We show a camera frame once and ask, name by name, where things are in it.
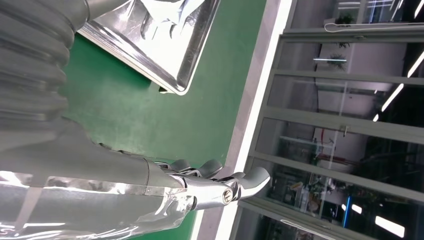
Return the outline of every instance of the white wall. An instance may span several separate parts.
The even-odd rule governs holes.
[[[317,139],[318,143],[321,143],[321,132],[322,128],[316,128],[314,138]],[[335,138],[336,131],[325,129],[323,142],[324,145],[330,145],[330,139],[334,141],[335,150],[334,156],[346,159],[348,161],[357,162],[365,156],[365,149],[367,145],[368,136],[354,133],[347,133],[343,136],[342,132],[337,133],[337,139]],[[331,148],[324,148],[322,153],[331,155]]]

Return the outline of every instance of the green tabletop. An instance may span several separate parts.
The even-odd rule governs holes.
[[[225,162],[255,47],[265,0],[221,0],[190,90],[159,87],[77,35],[65,72],[65,115],[97,143],[148,157],[187,159],[199,167]],[[139,240],[189,239],[195,214],[176,229]]]

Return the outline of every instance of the robotic hand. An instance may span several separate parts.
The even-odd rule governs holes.
[[[62,117],[74,34],[127,0],[0,0],[0,240],[115,239],[177,227],[188,212],[257,193],[255,168],[154,163],[94,144]]]

